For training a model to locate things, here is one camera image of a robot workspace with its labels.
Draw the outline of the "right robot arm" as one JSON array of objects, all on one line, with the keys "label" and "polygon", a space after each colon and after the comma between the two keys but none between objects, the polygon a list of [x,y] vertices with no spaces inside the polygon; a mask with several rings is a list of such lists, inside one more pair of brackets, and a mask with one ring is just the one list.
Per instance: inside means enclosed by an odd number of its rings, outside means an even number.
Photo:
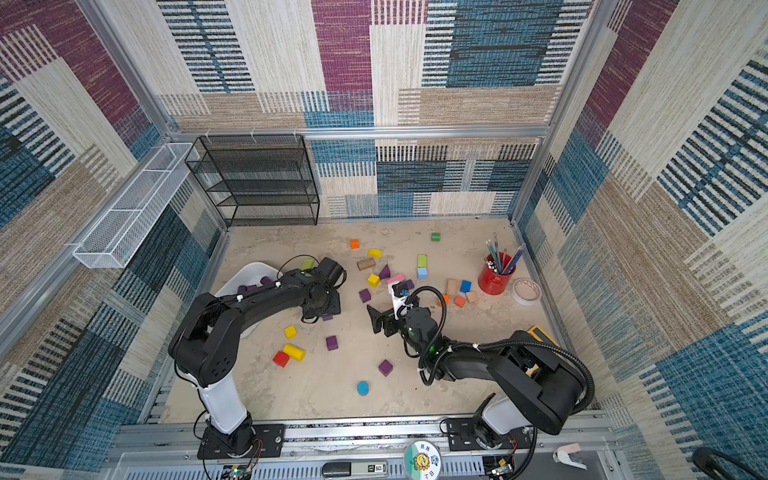
[{"label": "right robot arm", "polygon": [[367,307],[373,332],[398,335],[418,360],[422,383],[438,380],[478,379],[495,382],[504,392],[491,395],[472,417],[473,436],[485,449],[500,447],[514,431],[558,435],[566,420],[585,410],[596,393],[594,378],[576,355],[548,337],[517,330],[506,339],[487,343],[453,340],[443,334],[447,304],[440,301],[441,315],[420,305],[419,295],[439,291],[431,286],[407,291],[400,282],[391,292],[393,307],[379,311]]}]

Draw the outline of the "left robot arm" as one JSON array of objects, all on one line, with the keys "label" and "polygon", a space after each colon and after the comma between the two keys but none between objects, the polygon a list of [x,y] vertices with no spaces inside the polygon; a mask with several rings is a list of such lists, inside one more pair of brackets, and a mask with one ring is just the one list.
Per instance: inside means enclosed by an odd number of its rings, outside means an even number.
[{"label": "left robot arm", "polygon": [[168,347],[177,376],[192,384],[208,415],[197,458],[203,462],[254,459],[274,446],[259,432],[234,379],[243,333],[269,317],[299,308],[304,319],[341,313],[346,270],[328,257],[293,269],[266,286],[197,296]]}]

